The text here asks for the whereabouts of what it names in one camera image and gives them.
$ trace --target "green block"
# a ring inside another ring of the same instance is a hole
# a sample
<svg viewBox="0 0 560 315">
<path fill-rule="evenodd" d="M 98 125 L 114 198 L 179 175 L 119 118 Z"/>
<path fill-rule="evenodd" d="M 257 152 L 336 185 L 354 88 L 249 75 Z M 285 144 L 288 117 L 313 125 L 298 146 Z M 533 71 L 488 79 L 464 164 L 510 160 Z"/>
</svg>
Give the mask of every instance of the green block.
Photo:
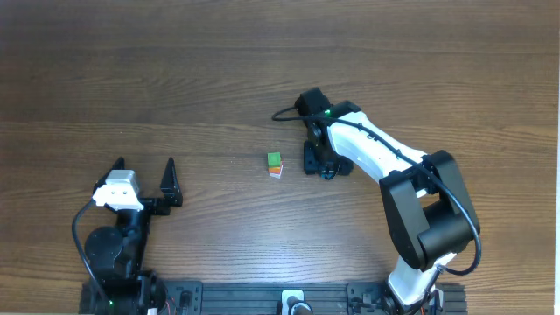
<svg viewBox="0 0 560 315">
<path fill-rule="evenodd" d="M 280 165 L 282 165 L 280 152 L 269 153 L 269 168 L 280 167 Z"/>
</svg>

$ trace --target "wooden tabletop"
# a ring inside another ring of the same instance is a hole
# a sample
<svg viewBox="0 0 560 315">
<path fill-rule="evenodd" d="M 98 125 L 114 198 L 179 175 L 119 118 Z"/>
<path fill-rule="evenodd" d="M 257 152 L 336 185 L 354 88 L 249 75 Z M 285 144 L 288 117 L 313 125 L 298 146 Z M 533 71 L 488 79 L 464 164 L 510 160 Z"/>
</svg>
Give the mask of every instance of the wooden tabletop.
<svg viewBox="0 0 560 315">
<path fill-rule="evenodd" d="M 270 120 L 312 87 L 457 159 L 484 254 L 442 280 L 466 285 L 471 314 L 552 312 L 553 0 L 0 2 L 0 311 L 77 312 L 88 274 L 70 225 L 119 156 L 154 196 L 175 158 L 185 204 L 154 218 L 145 257 L 162 277 L 385 279 L 378 185 L 305 176 L 304 125 Z M 90 210 L 82 241 L 114 219 Z"/>
</svg>

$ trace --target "wire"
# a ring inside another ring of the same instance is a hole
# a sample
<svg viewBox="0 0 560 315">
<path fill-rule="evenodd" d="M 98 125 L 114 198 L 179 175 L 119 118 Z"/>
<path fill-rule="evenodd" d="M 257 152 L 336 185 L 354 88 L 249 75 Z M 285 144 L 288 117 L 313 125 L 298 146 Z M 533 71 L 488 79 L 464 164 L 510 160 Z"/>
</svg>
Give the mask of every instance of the wire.
<svg viewBox="0 0 560 315">
<path fill-rule="evenodd" d="M 105 294 L 105 291 L 103 290 L 103 288 L 99 284 L 99 281 L 97 280 L 97 277 L 95 277 L 94 272 L 91 270 L 91 267 L 89 266 L 88 259 L 86 258 L 86 254 L 84 253 L 84 249 L 81 247 L 80 238 L 78 237 L 78 221 L 80 220 L 81 216 L 86 212 L 86 210 L 88 210 L 93 204 L 95 204 L 95 201 L 93 199 L 91 199 L 82 209 L 80 209 L 80 211 L 78 211 L 76 216 L 73 218 L 73 221 L 72 221 L 72 236 L 73 236 L 73 241 L 76 243 L 76 248 L 78 249 L 78 254 L 80 254 L 80 258 L 84 262 L 84 265 L 86 266 L 87 273 L 91 277 L 92 282 L 97 287 L 97 291 L 99 292 L 99 295 L 101 295 L 101 299 L 104 302 L 108 303 L 109 298 L 107 297 L 107 295 Z"/>
<path fill-rule="evenodd" d="M 296 109 L 296 108 L 295 107 L 284 108 L 284 109 L 274 113 L 274 115 L 272 115 L 271 118 L 275 122 L 289 122 L 289 121 L 328 122 L 328 123 L 343 123 L 345 125 L 355 127 L 355 128 L 358 129 L 358 131 L 366 131 L 368 133 L 368 135 L 373 138 L 374 141 L 379 141 L 387 149 L 389 149 L 391 152 L 393 152 L 393 154 L 395 154 L 398 158 L 401 158 L 402 160 L 404 160 L 405 162 L 409 163 L 410 165 L 417 168 L 420 172 L 422 172 L 427 177 L 427 179 L 429 181 L 431 181 L 439 189 L 440 192 L 447 195 L 447 197 L 449 197 L 449 199 L 455 205 L 457 205 L 457 207 L 459 208 L 459 210 L 461 211 L 461 213 L 465 217 L 465 220 L 468 223 L 469 228 L 471 229 L 471 232 L 472 232 L 472 236 L 474 238 L 475 255 L 474 255 L 474 259 L 472 261 L 472 264 L 469 268 L 467 268 L 465 270 L 454 270 L 454 269 L 450 269 L 446 266 L 438 266 L 438 267 L 441 268 L 441 270 L 447 271 L 450 274 L 455 275 L 455 276 L 466 276 L 466 275 L 470 274 L 471 272 L 473 272 L 479 266 L 480 260 L 482 259 L 482 242 L 480 241 L 479 232 L 477 231 L 476 227 L 474 226 L 474 223 L 473 223 L 473 220 L 471 219 L 471 216 L 466 211 L 465 207 L 461 204 L 459 199 L 455 196 L 455 194 L 449 188 L 447 188 L 447 186 L 444 185 L 444 183 L 442 183 L 441 180 L 439 180 L 439 178 L 435 174 L 430 172 L 423 165 L 421 165 L 421 164 L 415 162 L 414 160 L 412 160 L 410 157 L 407 157 L 404 154 L 402 154 L 400 150 L 398 150 L 394 146 L 392 146 L 389 142 L 387 142 L 387 140 L 385 140 L 382 137 L 380 137 L 379 135 L 377 135 L 371 129 L 369 129 L 367 127 L 364 127 L 361 123 L 349 122 L 349 121 L 346 121 L 344 119 L 339 119 L 339 118 L 334 118 L 334 117 L 315 116 L 315 115 L 301 115 L 301 116 L 295 116 L 295 117 L 278 118 L 278 116 L 280 114 L 285 113 L 285 112 L 290 111 L 290 110 L 293 110 L 293 109 Z"/>
</svg>

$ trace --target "wooden table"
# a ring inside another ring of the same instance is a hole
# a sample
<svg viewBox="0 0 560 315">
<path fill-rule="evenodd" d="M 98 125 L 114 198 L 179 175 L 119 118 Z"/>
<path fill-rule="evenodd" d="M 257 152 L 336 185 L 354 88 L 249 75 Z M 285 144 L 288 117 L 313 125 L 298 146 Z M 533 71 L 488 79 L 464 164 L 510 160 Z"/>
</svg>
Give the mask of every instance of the wooden table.
<svg viewBox="0 0 560 315">
<path fill-rule="evenodd" d="M 77 311 L 70 224 L 119 156 L 151 195 L 177 163 L 185 205 L 153 220 L 145 257 L 163 277 L 384 279 L 396 251 L 377 184 L 305 176 L 303 124 L 270 120 L 319 86 L 458 160 L 484 255 L 443 280 L 466 285 L 471 314 L 550 314 L 557 35 L 552 0 L 2 1 L 0 311 Z M 89 211 L 82 241 L 114 219 Z"/>
</svg>

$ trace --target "robotic arm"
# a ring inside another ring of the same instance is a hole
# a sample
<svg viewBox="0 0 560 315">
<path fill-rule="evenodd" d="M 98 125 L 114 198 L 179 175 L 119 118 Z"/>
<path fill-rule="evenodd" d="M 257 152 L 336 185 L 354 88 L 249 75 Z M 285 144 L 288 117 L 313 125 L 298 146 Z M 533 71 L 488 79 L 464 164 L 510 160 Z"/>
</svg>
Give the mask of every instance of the robotic arm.
<svg viewBox="0 0 560 315">
<path fill-rule="evenodd" d="M 356 163 L 379 183 L 391 240 L 400 255 L 387 280 L 389 302 L 384 308 L 389 314 L 410 312 L 435 290 L 439 268 L 466 248 L 473 233 L 449 196 L 386 144 L 429 169 L 453 191 L 480 232 L 453 157 L 443 150 L 428 155 L 399 143 L 375 127 L 358 106 L 350 101 L 332 105 L 318 88 L 302 93 L 295 108 L 301 115 L 298 118 L 317 119 L 283 119 L 273 115 L 273 120 L 304 121 L 308 129 L 308 140 L 304 143 L 307 174 L 318 173 L 332 179 L 337 174 L 349 174 Z M 364 130 L 373 131 L 384 141 Z M 419 198 L 435 193 L 439 193 L 439 200 L 422 208 Z"/>
</svg>

